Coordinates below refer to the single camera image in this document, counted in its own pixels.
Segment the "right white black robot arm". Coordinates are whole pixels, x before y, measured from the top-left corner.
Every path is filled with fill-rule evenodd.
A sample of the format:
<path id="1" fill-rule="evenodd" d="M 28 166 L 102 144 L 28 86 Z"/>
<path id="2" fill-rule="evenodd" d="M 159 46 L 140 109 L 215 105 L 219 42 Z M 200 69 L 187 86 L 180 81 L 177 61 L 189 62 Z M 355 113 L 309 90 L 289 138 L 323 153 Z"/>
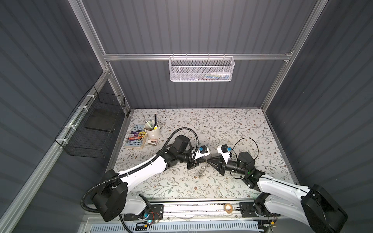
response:
<path id="1" fill-rule="evenodd" d="M 316 233 L 339 233 L 348 220 L 348 214 L 322 186 L 301 186 L 275 179 L 258 170 L 248 152 L 241 152 L 236 161 L 220 155 L 207 163 L 221 175 L 239 174 L 247 187 L 260 193 L 250 209 L 259 217 L 286 216 Z"/>

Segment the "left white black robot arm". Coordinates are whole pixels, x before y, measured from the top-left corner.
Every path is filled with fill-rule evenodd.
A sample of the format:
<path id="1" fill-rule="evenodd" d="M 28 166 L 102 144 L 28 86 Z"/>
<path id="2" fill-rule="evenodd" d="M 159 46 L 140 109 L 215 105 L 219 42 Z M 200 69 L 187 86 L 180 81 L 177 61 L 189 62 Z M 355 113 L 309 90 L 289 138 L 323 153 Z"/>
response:
<path id="1" fill-rule="evenodd" d="M 105 222 L 120 215 L 147 219 L 152 208 L 149 200 L 142 194 L 131 196 L 130 191 L 177 163 L 186 163 L 187 168 L 192 169 L 199 164 L 199 159 L 209 153 L 207 146 L 193 147 L 188 137 L 179 135 L 173 144 L 165 145 L 148 161 L 125 171 L 106 172 L 101 184 L 92 190 L 91 200 Z"/>

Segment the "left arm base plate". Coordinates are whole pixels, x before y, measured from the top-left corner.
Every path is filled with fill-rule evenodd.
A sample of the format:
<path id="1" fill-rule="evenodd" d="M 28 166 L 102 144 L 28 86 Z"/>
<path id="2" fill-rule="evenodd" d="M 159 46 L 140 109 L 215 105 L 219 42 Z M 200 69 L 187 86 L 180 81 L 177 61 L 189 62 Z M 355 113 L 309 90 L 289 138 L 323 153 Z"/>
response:
<path id="1" fill-rule="evenodd" d="M 140 220 L 162 220 L 164 214 L 163 204 L 153 204 L 149 209 L 145 210 L 142 215 L 124 214 L 125 221 L 140 221 Z"/>

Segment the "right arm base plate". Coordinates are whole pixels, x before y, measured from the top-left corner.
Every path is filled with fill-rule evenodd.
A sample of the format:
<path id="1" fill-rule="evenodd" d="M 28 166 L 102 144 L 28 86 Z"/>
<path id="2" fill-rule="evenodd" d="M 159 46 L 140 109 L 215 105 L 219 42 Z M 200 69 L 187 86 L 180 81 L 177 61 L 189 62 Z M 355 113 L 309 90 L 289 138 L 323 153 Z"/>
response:
<path id="1" fill-rule="evenodd" d="M 254 202 L 240 202 L 236 207 L 244 218 L 249 217 L 278 217 L 278 214 L 269 213 L 267 210 L 261 211 L 260 208 L 255 206 Z"/>

